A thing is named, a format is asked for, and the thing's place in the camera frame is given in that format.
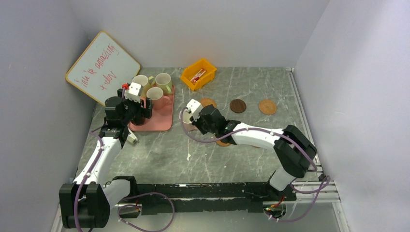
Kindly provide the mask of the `pink mug white inside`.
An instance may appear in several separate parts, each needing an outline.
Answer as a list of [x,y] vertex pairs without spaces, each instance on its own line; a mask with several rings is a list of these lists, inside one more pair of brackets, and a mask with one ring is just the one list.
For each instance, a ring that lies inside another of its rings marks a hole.
[[190,121],[190,116],[191,114],[186,110],[183,111],[182,116],[180,117],[182,119],[183,128],[188,132],[197,131],[198,128],[192,124],[192,122]]

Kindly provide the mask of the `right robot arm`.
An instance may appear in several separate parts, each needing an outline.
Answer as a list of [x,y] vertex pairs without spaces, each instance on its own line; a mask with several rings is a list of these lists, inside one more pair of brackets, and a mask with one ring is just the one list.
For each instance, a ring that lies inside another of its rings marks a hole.
[[317,170],[313,161],[317,149],[296,126],[288,125],[284,129],[250,126],[237,120],[227,120],[213,105],[203,107],[197,101],[188,103],[180,114],[187,115],[190,123],[202,134],[213,134],[214,142],[273,150],[280,167],[269,178],[265,191],[273,201],[284,195],[292,181]]

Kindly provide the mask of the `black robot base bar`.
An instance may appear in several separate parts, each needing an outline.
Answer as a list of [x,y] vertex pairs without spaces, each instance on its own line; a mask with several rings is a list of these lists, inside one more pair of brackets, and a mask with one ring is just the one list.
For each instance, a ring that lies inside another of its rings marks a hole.
[[120,204],[137,204],[147,216],[203,211],[261,213],[269,205],[295,200],[296,194],[289,186],[278,191],[267,182],[137,184]]

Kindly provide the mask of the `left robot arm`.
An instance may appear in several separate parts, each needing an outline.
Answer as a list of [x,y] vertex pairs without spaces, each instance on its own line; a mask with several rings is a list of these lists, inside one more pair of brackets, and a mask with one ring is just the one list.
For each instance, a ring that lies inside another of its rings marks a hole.
[[112,162],[130,134],[128,124],[152,116],[151,100],[143,100],[142,87],[126,87],[105,100],[105,118],[101,127],[90,131],[98,142],[84,169],[70,184],[59,190],[62,225],[66,229],[103,228],[111,209],[121,200],[132,203],[138,198],[133,177],[116,177],[104,188]]

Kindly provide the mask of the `woven rattan coaster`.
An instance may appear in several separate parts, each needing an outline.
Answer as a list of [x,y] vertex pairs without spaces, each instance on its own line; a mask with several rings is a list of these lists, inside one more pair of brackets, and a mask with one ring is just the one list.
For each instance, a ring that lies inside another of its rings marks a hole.
[[200,100],[200,104],[202,105],[202,107],[206,107],[209,105],[212,105],[214,108],[217,108],[217,104],[216,102],[211,99],[211,98],[203,98]]

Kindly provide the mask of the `light wooden round coaster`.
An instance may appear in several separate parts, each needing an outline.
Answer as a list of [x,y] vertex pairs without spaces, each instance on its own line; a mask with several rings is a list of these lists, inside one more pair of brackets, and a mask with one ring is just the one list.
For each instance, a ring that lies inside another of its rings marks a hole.
[[226,147],[226,146],[230,146],[230,145],[231,145],[230,143],[225,143],[225,142],[222,142],[222,141],[216,141],[216,143],[217,143],[219,146],[222,146],[222,147]]

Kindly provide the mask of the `dark brown wooden coaster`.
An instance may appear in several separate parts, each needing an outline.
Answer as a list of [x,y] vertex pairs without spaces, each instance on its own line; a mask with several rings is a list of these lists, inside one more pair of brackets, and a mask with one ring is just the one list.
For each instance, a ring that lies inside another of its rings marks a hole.
[[247,108],[246,103],[241,99],[234,99],[230,102],[230,109],[234,113],[243,113]]

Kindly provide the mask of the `pink plastic tray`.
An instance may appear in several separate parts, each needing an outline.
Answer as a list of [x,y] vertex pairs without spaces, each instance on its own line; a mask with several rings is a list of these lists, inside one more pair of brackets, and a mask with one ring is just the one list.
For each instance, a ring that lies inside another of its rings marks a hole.
[[171,94],[165,94],[171,98],[171,103],[159,110],[152,110],[151,119],[145,119],[142,125],[136,125],[132,122],[128,124],[128,127],[132,131],[166,131],[172,126],[173,121],[173,106],[174,106],[174,95],[175,86],[172,85]]

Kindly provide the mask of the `light green mug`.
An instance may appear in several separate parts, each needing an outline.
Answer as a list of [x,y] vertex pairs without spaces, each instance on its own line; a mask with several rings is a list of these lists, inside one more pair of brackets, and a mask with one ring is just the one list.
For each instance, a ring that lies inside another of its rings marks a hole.
[[172,80],[171,76],[167,73],[160,73],[155,77],[155,84],[157,87],[161,88],[164,94],[171,94],[172,91]]

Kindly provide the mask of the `red white marker pens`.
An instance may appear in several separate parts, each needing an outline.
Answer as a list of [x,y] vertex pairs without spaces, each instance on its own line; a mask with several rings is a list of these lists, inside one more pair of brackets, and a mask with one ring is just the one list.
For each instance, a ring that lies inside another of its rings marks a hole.
[[200,69],[198,73],[194,77],[191,78],[190,82],[195,84],[204,75],[205,72],[206,72],[205,69]]

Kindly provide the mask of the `yellow plastic bin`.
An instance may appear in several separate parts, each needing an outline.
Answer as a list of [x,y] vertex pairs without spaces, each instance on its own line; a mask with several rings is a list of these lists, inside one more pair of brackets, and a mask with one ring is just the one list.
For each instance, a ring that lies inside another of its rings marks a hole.
[[208,82],[214,80],[217,68],[205,58],[188,66],[180,79],[192,91],[199,90]]

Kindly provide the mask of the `whiteboard with yellow frame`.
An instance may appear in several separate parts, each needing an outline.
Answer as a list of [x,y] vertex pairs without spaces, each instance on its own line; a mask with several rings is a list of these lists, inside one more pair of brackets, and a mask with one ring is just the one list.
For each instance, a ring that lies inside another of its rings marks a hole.
[[68,70],[65,79],[93,100],[105,105],[124,83],[138,74],[141,65],[107,32],[100,31]]

